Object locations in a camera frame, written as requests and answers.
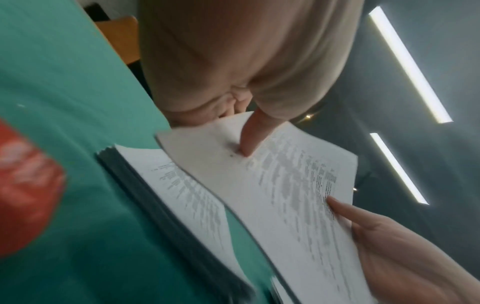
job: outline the ceiling light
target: ceiling light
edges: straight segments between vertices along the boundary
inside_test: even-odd
[[[452,122],[450,115],[445,110],[429,82],[425,79],[425,76],[420,71],[381,7],[376,7],[371,11],[370,17],[436,121],[439,124]]]
[[[417,189],[417,187],[415,187],[414,183],[409,178],[407,173],[405,173],[404,169],[402,168],[402,166],[400,166],[399,162],[394,157],[394,155],[390,152],[390,149],[387,147],[387,145],[381,139],[380,135],[378,135],[377,133],[370,133],[370,136],[373,138],[376,145],[380,148],[380,150],[385,155],[385,157],[388,160],[388,162],[390,163],[390,165],[393,167],[393,169],[398,174],[400,179],[403,181],[405,186],[410,190],[410,192],[415,197],[417,202],[419,202],[420,204],[428,205],[427,201],[424,199],[424,197],[422,196],[420,191]]]

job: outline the book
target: book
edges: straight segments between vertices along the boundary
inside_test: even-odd
[[[206,226],[189,220],[183,214],[186,211],[173,212],[174,205],[199,202],[204,195],[218,210],[228,208],[268,258],[294,303],[374,303],[350,223],[335,217],[326,203],[328,195],[352,203],[357,157],[285,123],[245,158],[237,150],[242,126],[250,115],[157,133],[163,151],[115,146],[99,157],[129,192],[142,192],[136,185],[143,185],[149,197],[133,194],[135,200],[162,231],[167,230],[163,229],[167,222],[174,222],[174,229],[165,233],[180,251],[196,250],[197,255],[186,256],[187,260],[192,265],[200,263],[201,274],[230,299],[252,300],[255,289],[230,250],[228,224],[216,228],[228,235],[222,243],[228,249],[220,250],[220,237],[199,233]],[[116,156],[109,161],[108,155]],[[160,186],[162,178],[154,168],[167,163],[175,168],[170,173],[175,178],[164,178],[167,183]],[[121,166],[128,169],[119,172]],[[173,185],[173,180],[179,180],[178,184]],[[185,180],[195,187],[184,187]],[[176,192],[168,194],[174,188]],[[177,231],[182,231],[179,244]],[[204,255],[209,258],[198,260]]]

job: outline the red packaging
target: red packaging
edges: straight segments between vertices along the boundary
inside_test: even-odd
[[[62,167],[0,121],[0,257],[40,235],[64,186]]]

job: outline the open book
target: open book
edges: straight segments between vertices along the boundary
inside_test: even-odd
[[[339,221],[326,204],[328,195],[352,203],[357,157],[285,123],[261,144],[252,157],[244,158],[236,150],[242,126],[249,116],[250,113],[245,113],[197,128],[179,128],[157,134],[162,148],[183,170],[169,163],[175,168],[175,176],[182,176],[178,182],[180,186],[171,180],[172,186],[160,186],[162,179],[154,174],[153,168],[161,166],[160,159],[171,162],[162,151],[147,150],[151,153],[148,155],[145,150],[119,146],[116,151],[126,166],[161,199],[154,202],[162,205],[157,208],[166,205],[173,210],[175,204],[187,206],[202,197],[214,201],[215,207],[223,213],[225,205],[263,250],[294,302],[374,303],[349,223]],[[185,179],[195,186],[182,186]],[[177,194],[168,194],[174,187],[179,187]],[[198,191],[202,195],[190,194]],[[216,228],[224,231],[225,238],[220,237],[221,231],[213,233],[218,237],[204,237],[199,231],[206,226],[198,222],[188,224],[188,216],[182,215],[186,211],[180,209],[174,213],[175,218],[186,230],[196,230],[192,239],[201,243],[203,249],[224,266],[225,272],[231,273],[230,282],[235,284],[223,286],[224,290],[233,298],[243,296],[247,299],[245,295],[251,294],[249,292],[253,289],[231,249],[226,221]],[[148,211],[152,217],[156,212],[152,208]],[[224,247],[219,249],[221,239]],[[215,275],[211,278],[213,283],[218,281]]]

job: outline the green tablecloth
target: green tablecloth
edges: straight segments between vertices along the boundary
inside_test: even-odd
[[[96,162],[113,143],[155,148],[168,124],[87,15],[73,0],[3,0],[0,44],[0,118],[68,174],[48,229],[0,260],[0,302],[217,301]],[[228,219],[245,274],[268,288],[270,267]]]

